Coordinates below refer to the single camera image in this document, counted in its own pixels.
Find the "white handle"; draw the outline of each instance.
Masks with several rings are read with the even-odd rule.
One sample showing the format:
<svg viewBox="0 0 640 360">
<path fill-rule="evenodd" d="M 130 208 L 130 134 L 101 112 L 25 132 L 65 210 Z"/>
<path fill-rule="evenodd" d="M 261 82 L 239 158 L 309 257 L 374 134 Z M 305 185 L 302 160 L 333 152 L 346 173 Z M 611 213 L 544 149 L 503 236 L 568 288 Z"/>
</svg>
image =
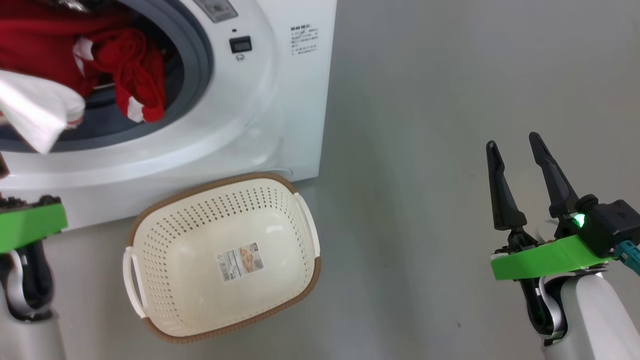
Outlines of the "white handle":
<svg viewBox="0 0 640 360">
<path fill-rule="evenodd" d="M 300 193 L 295 193 L 296 199 L 298 200 L 298 204 L 302 208 L 302 212 L 305 214 L 305 218 L 307 219 L 307 225 L 309 226 L 309 231 L 311 232 L 311 238 L 314 241 L 314 252 L 316 257 L 320 256 L 320 239 L 318 238 L 318 231 L 316 230 L 316 223 L 314 222 L 314 217 L 311 216 L 311 210 L 309 210 L 309 206 L 305 199 L 300 195 Z"/>
<path fill-rule="evenodd" d="M 140 281 L 140 270 L 138 268 L 138 258 L 135 254 L 132 253 L 133 248 L 127 247 L 124 252 L 124 257 L 122 258 L 122 276 L 124 277 L 124 286 L 127 288 L 127 295 L 129 296 L 129 302 L 131 302 L 131 306 L 136 311 L 140 318 L 146 318 L 147 314 L 145 314 L 145 307 L 147 306 L 147 298 L 145 296 L 145 290 L 142 287 L 142 282 Z M 131 262 L 133 261 L 133 268 L 136 272 L 136 280 L 138 282 L 138 291 L 140 291 L 140 297 L 142 298 L 142 302 L 138 298 L 138 294 L 136 294 L 136 289 L 133 286 L 133 277 L 131 276 Z"/>
</svg>

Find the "white cloth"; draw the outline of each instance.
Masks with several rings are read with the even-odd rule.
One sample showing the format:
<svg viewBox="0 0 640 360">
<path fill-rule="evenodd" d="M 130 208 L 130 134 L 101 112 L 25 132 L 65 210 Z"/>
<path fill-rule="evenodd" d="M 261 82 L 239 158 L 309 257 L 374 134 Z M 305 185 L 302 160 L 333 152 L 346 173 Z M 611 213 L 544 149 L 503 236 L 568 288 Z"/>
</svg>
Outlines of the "white cloth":
<svg viewBox="0 0 640 360">
<path fill-rule="evenodd" d="M 84 99 L 59 83 L 0 70 L 0 124 L 9 122 L 38 152 L 46 154 L 84 115 Z"/>
</svg>

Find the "red clothing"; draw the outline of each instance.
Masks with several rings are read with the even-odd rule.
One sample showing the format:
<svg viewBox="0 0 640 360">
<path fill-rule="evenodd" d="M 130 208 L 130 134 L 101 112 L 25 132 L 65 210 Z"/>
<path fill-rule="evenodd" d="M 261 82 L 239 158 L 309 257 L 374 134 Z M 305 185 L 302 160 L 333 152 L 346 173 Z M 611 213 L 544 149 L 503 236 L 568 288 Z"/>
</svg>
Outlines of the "red clothing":
<svg viewBox="0 0 640 360">
<path fill-rule="evenodd" d="M 147 122 L 164 116 L 164 60 L 155 44 L 129 26 L 129 11 L 114 6 L 98 14 L 54 8 L 34 0 L 0 0 L 0 69 L 53 80 L 83 97 L 110 73 L 116 103 L 127 116 L 133 97 Z M 89 53 L 74 48 L 82 38 Z"/>
</svg>

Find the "green light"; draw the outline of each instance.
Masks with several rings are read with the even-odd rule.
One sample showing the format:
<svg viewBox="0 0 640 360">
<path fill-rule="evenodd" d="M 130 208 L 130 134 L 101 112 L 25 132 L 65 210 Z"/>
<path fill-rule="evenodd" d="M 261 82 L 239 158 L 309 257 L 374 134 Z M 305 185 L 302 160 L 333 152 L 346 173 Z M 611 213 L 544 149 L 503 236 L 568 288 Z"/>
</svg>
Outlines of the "green light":
<svg viewBox="0 0 640 360">
<path fill-rule="evenodd" d="M 576 223 L 578 223 L 579 227 L 584 225 L 584 214 L 577 214 L 573 217 Z"/>
</svg>

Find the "beige basket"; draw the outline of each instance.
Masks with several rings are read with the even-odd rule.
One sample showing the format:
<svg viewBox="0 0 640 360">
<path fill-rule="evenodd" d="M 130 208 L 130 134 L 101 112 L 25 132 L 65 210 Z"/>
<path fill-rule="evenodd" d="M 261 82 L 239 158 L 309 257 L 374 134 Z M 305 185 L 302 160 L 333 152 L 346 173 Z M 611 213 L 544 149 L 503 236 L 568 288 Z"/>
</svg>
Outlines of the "beige basket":
<svg viewBox="0 0 640 360">
<path fill-rule="evenodd" d="M 309 209 L 291 183 L 269 173 L 217 181 L 148 208 L 128 245 L 129 300 L 172 343 L 265 319 L 306 297 L 320 275 Z"/>
</svg>

